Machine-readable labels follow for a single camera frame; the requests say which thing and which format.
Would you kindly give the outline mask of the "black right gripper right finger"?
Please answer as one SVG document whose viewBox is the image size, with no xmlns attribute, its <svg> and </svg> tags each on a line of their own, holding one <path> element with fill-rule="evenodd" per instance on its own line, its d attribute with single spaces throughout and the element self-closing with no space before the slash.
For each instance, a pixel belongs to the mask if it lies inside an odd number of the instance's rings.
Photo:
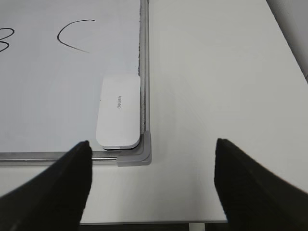
<svg viewBox="0 0 308 231">
<path fill-rule="evenodd" d="M 308 194 L 228 139 L 217 139 L 214 185 L 233 231 L 308 229 Z"/>
</svg>

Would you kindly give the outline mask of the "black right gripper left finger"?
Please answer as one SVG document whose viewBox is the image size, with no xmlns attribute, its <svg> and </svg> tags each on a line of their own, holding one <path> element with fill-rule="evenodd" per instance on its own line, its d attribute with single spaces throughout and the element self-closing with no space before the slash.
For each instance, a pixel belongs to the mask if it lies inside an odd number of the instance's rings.
<svg viewBox="0 0 308 231">
<path fill-rule="evenodd" d="M 1 196 L 2 231 L 77 231 L 92 185 L 92 149 L 78 143 L 33 179 Z"/>
</svg>

